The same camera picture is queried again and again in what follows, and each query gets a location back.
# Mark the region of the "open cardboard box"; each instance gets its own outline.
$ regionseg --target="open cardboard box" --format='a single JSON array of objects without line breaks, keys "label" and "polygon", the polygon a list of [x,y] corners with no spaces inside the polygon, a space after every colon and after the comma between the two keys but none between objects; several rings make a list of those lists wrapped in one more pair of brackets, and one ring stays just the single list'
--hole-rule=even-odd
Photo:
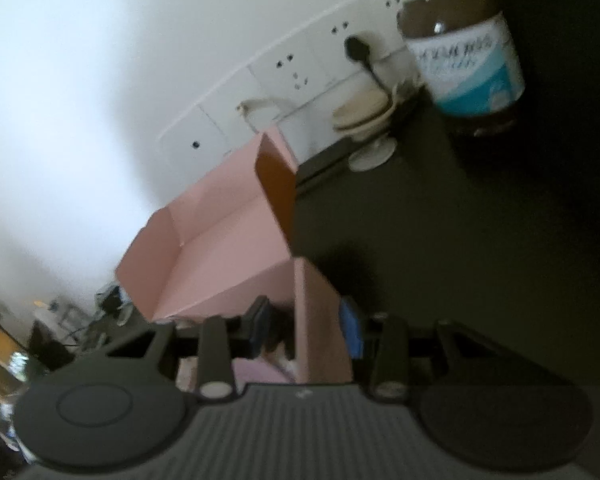
[{"label": "open cardboard box", "polygon": [[258,134],[156,211],[116,276],[151,321],[236,316],[267,296],[295,310],[296,380],[346,382],[340,297],[289,247],[297,168],[279,131]]}]

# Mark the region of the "ribbed gray surface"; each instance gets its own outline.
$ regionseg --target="ribbed gray surface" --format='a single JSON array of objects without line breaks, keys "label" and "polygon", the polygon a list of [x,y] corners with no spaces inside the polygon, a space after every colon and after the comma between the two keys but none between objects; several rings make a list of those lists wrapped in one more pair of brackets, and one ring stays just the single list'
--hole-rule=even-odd
[{"label": "ribbed gray surface", "polygon": [[[20,480],[89,479],[31,467]],[[167,452],[99,480],[591,480],[577,466],[536,475],[477,470],[440,450],[411,413],[357,386],[251,386],[201,410]]]}]

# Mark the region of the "white wall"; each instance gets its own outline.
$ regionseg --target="white wall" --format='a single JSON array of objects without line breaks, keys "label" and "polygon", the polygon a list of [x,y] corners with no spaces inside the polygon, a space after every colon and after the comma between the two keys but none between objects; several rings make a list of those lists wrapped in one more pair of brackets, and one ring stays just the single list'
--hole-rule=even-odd
[{"label": "white wall", "polygon": [[340,1],[0,0],[0,298],[16,313],[57,293],[90,308],[178,192],[156,135]]}]

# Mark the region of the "brown jar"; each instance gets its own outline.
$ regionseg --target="brown jar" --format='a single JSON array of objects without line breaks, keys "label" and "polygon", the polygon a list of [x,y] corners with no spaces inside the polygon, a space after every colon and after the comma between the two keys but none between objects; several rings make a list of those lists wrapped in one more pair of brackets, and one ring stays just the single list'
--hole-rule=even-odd
[{"label": "brown jar", "polygon": [[491,0],[402,0],[398,28],[453,134],[509,130],[525,84],[507,23]]}]

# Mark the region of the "jar label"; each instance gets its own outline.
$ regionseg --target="jar label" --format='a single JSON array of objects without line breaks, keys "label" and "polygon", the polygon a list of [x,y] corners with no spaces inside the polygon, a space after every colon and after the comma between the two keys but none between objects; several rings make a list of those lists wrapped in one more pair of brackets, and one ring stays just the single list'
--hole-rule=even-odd
[{"label": "jar label", "polygon": [[448,115],[497,112],[517,101],[525,89],[501,14],[449,34],[407,40],[407,46],[436,105]]}]

